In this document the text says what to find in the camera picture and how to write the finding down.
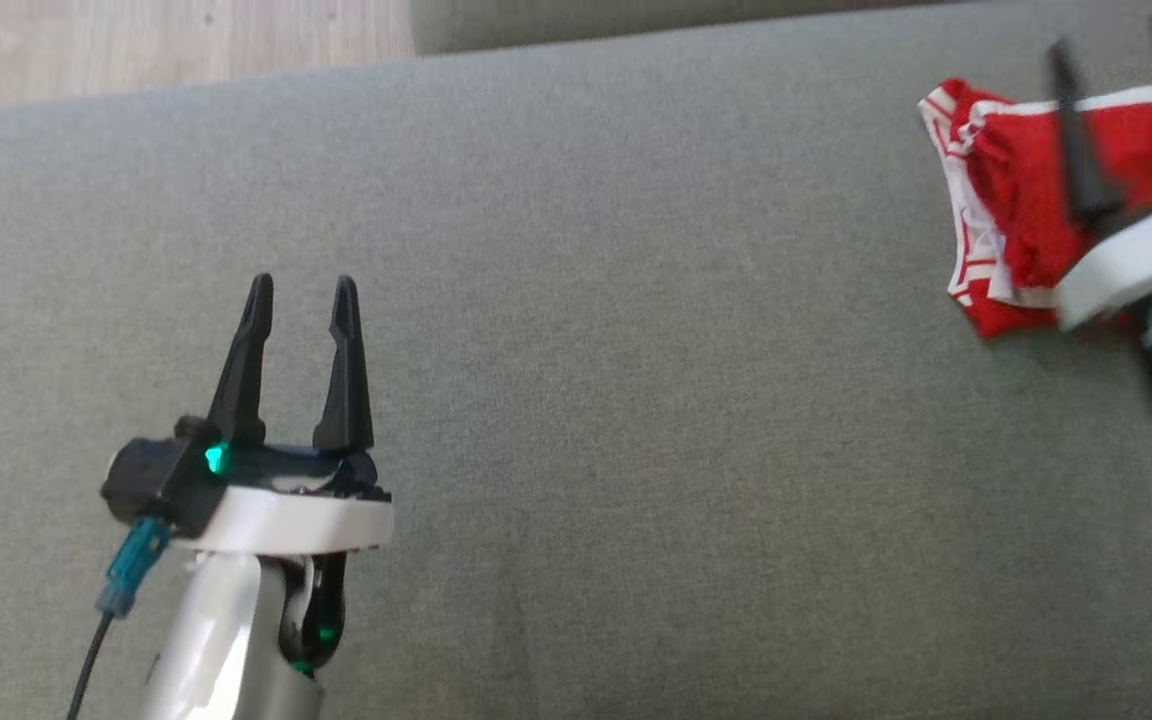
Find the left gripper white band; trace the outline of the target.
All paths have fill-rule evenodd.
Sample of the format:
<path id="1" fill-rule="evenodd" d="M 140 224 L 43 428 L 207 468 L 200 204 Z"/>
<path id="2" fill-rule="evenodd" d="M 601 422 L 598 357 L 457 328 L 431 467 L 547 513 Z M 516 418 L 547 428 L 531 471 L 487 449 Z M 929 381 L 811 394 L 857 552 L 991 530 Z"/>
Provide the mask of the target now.
<path id="1" fill-rule="evenodd" d="M 212 397 L 207 420 L 237 447 L 259 447 L 264 350 L 273 327 L 273 276 L 253 278 Z M 335 354 L 314 448 L 215 448 L 209 467 L 227 483 L 200 535 L 174 546 L 211 553 L 308 556 L 376 548 L 396 526 L 392 497 L 379 486 L 357 285 L 340 275 L 329 334 Z M 332 456 L 326 454 L 353 454 Z"/>

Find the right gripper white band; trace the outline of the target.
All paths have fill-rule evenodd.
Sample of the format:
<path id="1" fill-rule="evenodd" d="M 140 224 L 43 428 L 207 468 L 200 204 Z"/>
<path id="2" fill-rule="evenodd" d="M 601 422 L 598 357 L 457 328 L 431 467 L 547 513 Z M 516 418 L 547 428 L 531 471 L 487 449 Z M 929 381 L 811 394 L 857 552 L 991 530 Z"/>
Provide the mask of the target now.
<path id="1" fill-rule="evenodd" d="M 1048 73 L 1069 214 L 1076 225 L 1114 225 L 1126 199 L 1106 172 L 1091 128 L 1079 113 L 1082 82 L 1068 41 L 1049 47 Z M 1059 328 L 1070 331 L 1149 295 L 1152 214 L 1098 242 L 1064 274 L 1053 291 Z"/>

